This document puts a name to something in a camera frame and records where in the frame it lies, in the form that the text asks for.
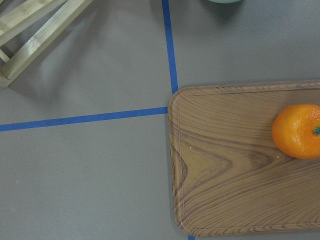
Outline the green ceramic bowl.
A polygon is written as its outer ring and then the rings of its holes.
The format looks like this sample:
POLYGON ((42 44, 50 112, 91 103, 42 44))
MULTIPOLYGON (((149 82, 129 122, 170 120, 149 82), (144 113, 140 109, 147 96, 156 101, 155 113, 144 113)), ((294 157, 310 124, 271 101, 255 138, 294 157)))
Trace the green ceramic bowl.
POLYGON ((208 1, 216 4, 233 4, 233 3, 238 3, 242 0, 208 0, 208 1))

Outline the orange mandarin fruit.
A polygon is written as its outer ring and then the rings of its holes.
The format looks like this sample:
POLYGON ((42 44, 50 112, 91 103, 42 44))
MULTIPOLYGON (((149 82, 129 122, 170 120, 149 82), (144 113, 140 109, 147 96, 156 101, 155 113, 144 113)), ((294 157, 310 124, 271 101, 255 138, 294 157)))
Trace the orange mandarin fruit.
POLYGON ((274 119, 272 139, 286 155, 298 159, 320 156, 320 106, 296 104, 283 109, 274 119))

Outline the brown wood-grain tray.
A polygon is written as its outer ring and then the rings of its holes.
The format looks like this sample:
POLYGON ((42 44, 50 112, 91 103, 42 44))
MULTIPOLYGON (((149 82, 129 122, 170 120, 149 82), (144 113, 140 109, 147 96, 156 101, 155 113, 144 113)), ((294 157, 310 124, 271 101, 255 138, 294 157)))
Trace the brown wood-grain tray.
POLYGON ((168 105, 173 213, 185 233, 320 228, 320 161, 290 157, 271 127, 287 106, 319 104, 318 80, 185 87, 168 105))

